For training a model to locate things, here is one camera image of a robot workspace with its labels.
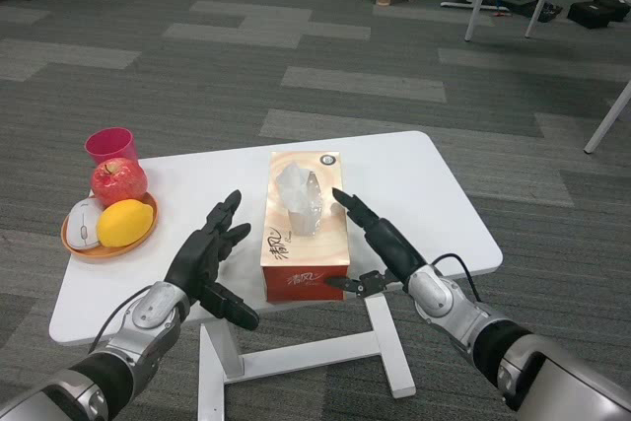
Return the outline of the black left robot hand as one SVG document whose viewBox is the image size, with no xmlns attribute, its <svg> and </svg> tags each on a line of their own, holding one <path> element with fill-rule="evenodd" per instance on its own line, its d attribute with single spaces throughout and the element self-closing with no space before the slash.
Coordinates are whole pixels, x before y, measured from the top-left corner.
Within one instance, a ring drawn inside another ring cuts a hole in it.
<svg viewBox="0 0 631 421">
<path fill-rule="evenodd" d="M 165 281 L 179 287 L 192 305 L 200 304 L 213 317 L 255 330 L 259 325 L 257 312 L 217 282 L 220 263 L 251 230 L 249 223 L 232 225 L 241 201 L 242 194 L 235 190 L 215 205 L 205 225 L 194 231 L 175 255 Z"/>
</svg>

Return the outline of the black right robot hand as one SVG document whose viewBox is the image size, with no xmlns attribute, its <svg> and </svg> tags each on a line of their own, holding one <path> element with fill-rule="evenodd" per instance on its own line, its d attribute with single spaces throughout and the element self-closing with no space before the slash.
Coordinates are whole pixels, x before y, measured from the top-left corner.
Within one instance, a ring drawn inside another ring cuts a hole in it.
<svg viewBox="0 0 631 421">
<path fill-rule="evenodd" d="M 367 298 L 384 291 L 388 284 L 400 282 L 407 290 L 411 275 L 427 261 L 407 238 L 387 219 L 379 217 L 358 196 L 332 188 L 334 199 L 347 210 L 347 216 L 364 232 L 369 247 L 386 266 L 386 271 L 372 270 L 358 279 L 333 276 L 325 280 L 327 286 Z"/>
</svg>

